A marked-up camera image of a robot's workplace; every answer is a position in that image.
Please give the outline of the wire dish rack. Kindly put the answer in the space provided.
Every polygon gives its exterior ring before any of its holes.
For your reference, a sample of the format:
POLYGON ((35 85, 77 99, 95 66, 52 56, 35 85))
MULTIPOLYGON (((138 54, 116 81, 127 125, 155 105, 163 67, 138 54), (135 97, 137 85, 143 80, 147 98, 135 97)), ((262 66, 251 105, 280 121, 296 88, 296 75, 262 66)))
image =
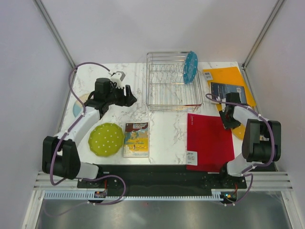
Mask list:
POLYGON ((146 55, 146 105, 150 111, 195 111, 203 104, 197 69, 190 84, 183 81, 186 52, 148 52, 146 55))

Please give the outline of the blue polka dot plate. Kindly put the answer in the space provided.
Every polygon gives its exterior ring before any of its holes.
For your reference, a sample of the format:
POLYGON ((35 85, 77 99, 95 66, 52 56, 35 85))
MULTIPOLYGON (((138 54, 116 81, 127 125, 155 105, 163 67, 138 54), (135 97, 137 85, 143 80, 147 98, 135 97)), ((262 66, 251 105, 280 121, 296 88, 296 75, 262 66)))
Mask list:
POLYGON ((190 51, 185 59, 183 68, 183 81, 185 84, 190 84, 195 79, 198 69, 198 57, 193 51, 190 51))

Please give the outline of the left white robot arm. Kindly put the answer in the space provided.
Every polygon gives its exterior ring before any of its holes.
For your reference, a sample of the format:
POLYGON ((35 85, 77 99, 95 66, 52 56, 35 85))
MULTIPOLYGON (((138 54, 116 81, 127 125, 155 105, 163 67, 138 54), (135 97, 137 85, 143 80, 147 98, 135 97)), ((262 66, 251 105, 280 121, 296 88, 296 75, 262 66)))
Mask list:
POLYGON ((120 80, 98 78, 85 102, 81 102, 83 110, 75 118, 71 126, 47 136, 42 144, 42 170, 50 175, 50 181, 55 186, 53 177, 65 179, 86 179, 93 187, 101 187, 105 177, 99 173, 99 167, 81 162, 78 145, 87 132, 105 115, 110 105, 130 107, 137 102, 129 85, 122 86, 120 80))

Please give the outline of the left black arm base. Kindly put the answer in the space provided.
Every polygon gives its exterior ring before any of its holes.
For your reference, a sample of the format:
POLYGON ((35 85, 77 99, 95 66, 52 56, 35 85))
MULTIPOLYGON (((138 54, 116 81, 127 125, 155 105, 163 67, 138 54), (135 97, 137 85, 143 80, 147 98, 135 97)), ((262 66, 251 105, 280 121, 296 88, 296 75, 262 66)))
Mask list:
POLYGON ((82 180, 79 179, 77 182, 77 188, 107 189, 111 185, 114 185, 114 187, 123 187, 122 181, 117 177, 107 177, 101 179, 101 177, 108 175, 112 175, 112 173, 109 171, 104 171, 100 168, 96 178, 82 180))

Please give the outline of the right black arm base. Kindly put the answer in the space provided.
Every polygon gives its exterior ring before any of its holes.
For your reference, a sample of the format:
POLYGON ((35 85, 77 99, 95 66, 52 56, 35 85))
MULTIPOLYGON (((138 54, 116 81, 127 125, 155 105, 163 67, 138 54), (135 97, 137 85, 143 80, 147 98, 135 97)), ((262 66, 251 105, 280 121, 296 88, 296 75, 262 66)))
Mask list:
POLYGON ((247 184, 243 177, 233 177, 219 173, 203 172, 203 187, 206 189, 246 189, 247 184))

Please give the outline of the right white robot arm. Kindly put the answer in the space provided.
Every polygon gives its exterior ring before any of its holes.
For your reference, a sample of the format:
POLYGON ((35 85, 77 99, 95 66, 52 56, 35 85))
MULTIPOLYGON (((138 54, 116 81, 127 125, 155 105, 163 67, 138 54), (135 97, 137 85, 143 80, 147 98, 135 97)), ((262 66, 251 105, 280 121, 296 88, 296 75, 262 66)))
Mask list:
POLYGON ((226 162, 220 170, 218 182, 228 188, 235 177, 245 176, 256 167, 267 167, 281 156, 281 124, 268 120, 242 103, 239 93, 227 93, 220 102, 224 108, 219 112, 226 130, 245 127, 241 154, 226 162))

